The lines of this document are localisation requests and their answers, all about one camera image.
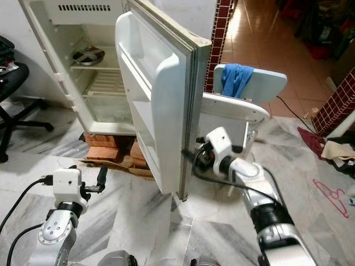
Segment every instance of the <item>blue cloth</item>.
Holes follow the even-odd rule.
[[[254,68],[240,64],[226,64],[222,73],[222,95],[240,98]]]

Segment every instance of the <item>office chair base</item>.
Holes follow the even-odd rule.
[[[0,116],[3,119],[3,122],[0,124],[0,129],[5,129],[2,141],[0,144],[0,163],[8,161],[8,155],[6,154],[6,149],[10,143],[11,134],[16,126],[38,126],[44,127],[48,132],[54,130],[54,127],[50,123],[46,122],[37,122],[37,121],[20,121],[19,119],[27,116],[32,110],[36,107],[40,107],[42,110],[47,108],[46,103],[39,99],[29,105],[27,108],[19,112],[17,115],[10,117],[4,109],[0,106]]]
[[[0,152],[0,163],[7,162],[9,156],[5,152]]]

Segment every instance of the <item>brick column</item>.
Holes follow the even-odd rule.
[[[215,69],[215,66],[217,66],[221,61],[232,6],[233,0],[217,0],[215,21],[211,38],[212,48],[210,53],[210,59],[207,65],[207,73],[204,87],[204,91],[207,91],[209,93],[211,93],[213,89],[213,71]]]
[[[319,110],[312,122],[321,136],[330,134],[355,109],[355,68]]]

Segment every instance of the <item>refrigerator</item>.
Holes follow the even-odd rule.
[[[185,199],[191,164],[181,150],[195,148],[211,41],[146,0],[19,1],[84,130],[135,135],[161,192]],[[104,60],[73,62],[88,45]],[[204,113],[223,109],[224,97],[207,98]]]

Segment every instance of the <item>black cable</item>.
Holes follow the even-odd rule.
[[[25,229],[24,231],[22,231],[18,236],[16,236],[15,240],[11,244],[11,247],[10,247],[10,250],[9,250],[9,254],[7,255],[6,266],[11,266],[12,253],[13,253],[13,251],[15,249],[15,245],[16,245],[17,241],[20,239],[20,237],[23,236],[24,234],[28,233],[29,231],[34,230],[36,228],[39,228],[41,226],[42,226],[42,223],[38,224],[36,226],[29,227],[29,228]]]
[[[288,212],[288,209],[287,209],[287,206],[286,206],[286,202],[283,200],[283,196],[282,196],[282,194],[281,194],[280,188],[278,187],[278,183],[277,183],[277,181],[276,181],[276,179],[275,179],[275,176],[273,176],[273,174],[271,173],[271,171],[270,171],[269,169],[267,169],[266,167],[263,166],[262,168],[263,168],[266,172],[268,172],[268,174],[271,176],[271,178],[272,178],[272,180],[273,180],[273,184],[274,184],[275,187],[276,187],[278,196],[280,197],[280,201],[281,201],[283,207],[284,207],[284,208],[287,210],[287,212]]]
[[[205,180],[205,181],[209,181],[209,182],[214,182],[214,183],[219,183],[219,184],[224,184],[224,185],[230,185],[230,186],[234,186],[234,187],[238,187],[238,188],[241,188],[243,190],[252,190],[268,199],[270,199],[272,202],[274,202],[275,204],[279,204],[280,203],[273,197],[269,196],[268,194],[264,193],[264,192],[261,192],[259,190],[256,190],[252,187],[247,187],[247,186],[244,186],[244,185],[240,185],[240,184],[235,184],[235,183],[232,183],[232,182],[229,182],[229,181],[226,181],[226,180],[217,180],[217,179],[214,179],[214,178],[209,178],[209,177],[206,177],[206,176],[200,176],[198,175],[196,172],[195,172],[195,165],[196,165],[196,160],[197,160],[197,157],[200,155],[201,152],[203,152],[203,146],[204,144],[202,145],[202,147],[200,148],[200,150],[196,153],[195,155],[195,158],[194,158],[194,162],[192,164],[192,172],[194,173],[194,175],[199,178],[199,179],[202,179],[202,180]]]
[[[318,134],[315,133],[315,132],[302,120],[302,118],[300,118],[298,115],[296,115],[295,112],[293,112],[293,111],[288,107],[288,105],[285,103],[285,101],[284,101],[280,96],[276,96],[276,97],[279,98],[279,99],[283,102],[283,104],[286,106],[286,108],[288,108],[289,111],[290,111],[291,113],[293,113],[293,114],[295,115],[295,117],[297,117],[313,134],[315,134],[315,135],[318,136]]]
[[[41,183],[41,180],[36,180],[34,181],[32,184],[30,184],[20,195],[20,197],[18,198],[18,200],[15,202],[15,204],[12,206],[12,208],[10,209],[9,213],[5,216],[4,220],[2,221],[1,225],[0,225],[0,234],[2,229],[5,226],[5,223],[7,222],[7,220],[9,219],[10,215],[13,213],[13,211],[16,209],[16,207],[18,206],[18,204],[20,203],[20,201],[23,199],[24,195],[36,184]]]
[[[19,205],[20,201],[23,199],[23,197],[26,195],[26,193],[36,184],[39,183],[44,183],[46,185],[53,185],[53,176],[52,175],[48,175],[45,178],[41,178],[39,180],[34,181],[32,184],[30,184],[20,195],[20,197],[18,198],[18,200],[15,202],[15,204],[12,206],[12,208],[10,209],[9,213],[5,216],[4,220],[2,221],[1,225],[0,225],[0,234],[2,229],[5,226],[5,223],[7,222],[7,220],[9,219],[10,215],[13,213],[13,211],[16,209],[16,207]]]

